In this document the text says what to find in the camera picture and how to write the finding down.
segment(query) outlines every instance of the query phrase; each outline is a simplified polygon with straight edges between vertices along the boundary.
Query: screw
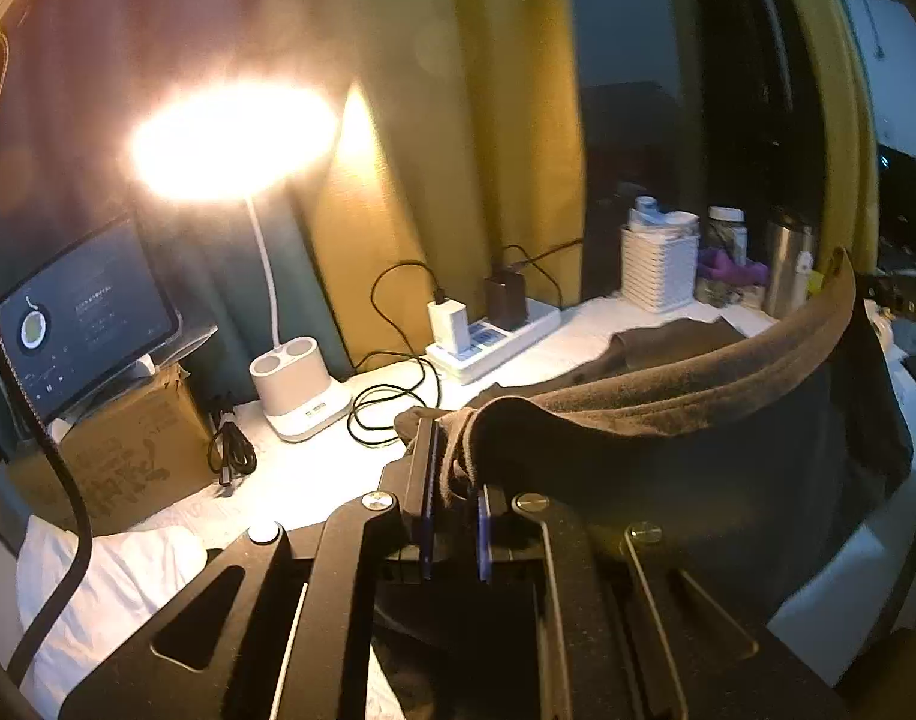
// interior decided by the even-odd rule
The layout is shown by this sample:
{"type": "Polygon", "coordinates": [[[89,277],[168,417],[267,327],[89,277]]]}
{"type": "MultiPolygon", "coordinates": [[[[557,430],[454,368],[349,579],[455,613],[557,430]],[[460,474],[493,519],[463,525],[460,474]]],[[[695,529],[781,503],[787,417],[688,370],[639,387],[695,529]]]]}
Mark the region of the screw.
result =
{"type": "Polygon", "coordinates": [[[653,522],[635,522],[629,531],[635,544],[656,544],[664,538],[660,526],[653,522]]]}
{"type": "Polygon", "coordinates": [[[528,514],[537,514],[547,509],[551,501],[541,493],[521,493],[514,499],[514,505],[528,514]]]}
{"type": "Polygon", "coordinates": [[[274,539],[277,539],[278,533],[281,531],[281,526],[274,522],[271,519],[266,519],[263,522],[256,522],[253,526],[248,528],[248,538],[250,538],[255,544],[269,544],[274,539]]]}
{"type": "Polygon", "coordinates": [[[394,504],[394,498],[389,493],[382,490],[374,490],[374,493],[368,493],[361,499],[362,506],[371,512],[384,512],[394,504]]]}

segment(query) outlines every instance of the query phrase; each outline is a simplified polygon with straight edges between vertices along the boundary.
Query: purple cloth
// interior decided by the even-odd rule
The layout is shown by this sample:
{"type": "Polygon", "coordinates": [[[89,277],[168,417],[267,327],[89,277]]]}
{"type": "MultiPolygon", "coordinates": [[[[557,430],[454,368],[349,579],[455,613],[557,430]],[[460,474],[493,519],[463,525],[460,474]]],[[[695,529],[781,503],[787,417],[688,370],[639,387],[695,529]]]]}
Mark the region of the purple cloth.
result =
{"type": "Polygon", "coordinates": [[[728,252],[721,248],[703,248],[698,252],[698,275],[709,281],[723,281],[733,287],[749,287],[768,283],[768,266],[747,261],[746,266],[735,265],[728,252]]]}

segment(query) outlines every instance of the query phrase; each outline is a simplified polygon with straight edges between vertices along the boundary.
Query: white power strip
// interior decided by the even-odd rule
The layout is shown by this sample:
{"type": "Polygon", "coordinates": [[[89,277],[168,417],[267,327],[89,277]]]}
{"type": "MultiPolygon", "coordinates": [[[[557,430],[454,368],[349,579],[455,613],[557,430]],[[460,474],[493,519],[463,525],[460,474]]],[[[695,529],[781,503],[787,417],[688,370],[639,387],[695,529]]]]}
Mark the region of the white power strip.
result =
{"type": "Polygon", "coordinates": [[[557,330],[561,324],[561,312],[547,303],[528,300],[528,322],[517,330],[507,331],[488,322],[488,318],[474,322],[468,327],[471,348],[459,354],[451,354],[432,343],[425,349],[428,357],[437,367],[459,384],[468,384],[494,370],[502,362],[512,359],[536,341],[557,330]]]}

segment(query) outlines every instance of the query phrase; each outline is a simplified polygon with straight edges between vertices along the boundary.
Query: cardboard box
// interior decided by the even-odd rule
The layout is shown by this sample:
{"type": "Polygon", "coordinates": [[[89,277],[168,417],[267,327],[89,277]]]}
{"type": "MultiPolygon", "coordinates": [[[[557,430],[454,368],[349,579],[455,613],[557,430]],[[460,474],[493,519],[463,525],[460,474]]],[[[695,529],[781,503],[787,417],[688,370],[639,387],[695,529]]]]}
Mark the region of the cardboard box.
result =
{"type": "MultiPolygon", "coordinates": [[[[210,432],[179,365],[77,423],[61,455],[85,497],[95,536],[120,533],[214,481],[210,432]]],[[[8,475],[42,519],[74,531],[67,496],[37,445],[8,475]]]]}

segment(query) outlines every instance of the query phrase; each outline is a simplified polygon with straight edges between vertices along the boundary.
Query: white basket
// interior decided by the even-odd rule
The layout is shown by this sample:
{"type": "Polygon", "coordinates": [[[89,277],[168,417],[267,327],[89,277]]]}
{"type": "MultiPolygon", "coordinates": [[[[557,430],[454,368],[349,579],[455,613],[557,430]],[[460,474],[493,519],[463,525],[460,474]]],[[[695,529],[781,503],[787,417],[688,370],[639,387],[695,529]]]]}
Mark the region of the white basket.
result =
{"type": "Polygon", "coordinates": [[[653,313],[694,299],[698,236],[671,240],[624,228],[621,236],[621,293],[653,313]]]}

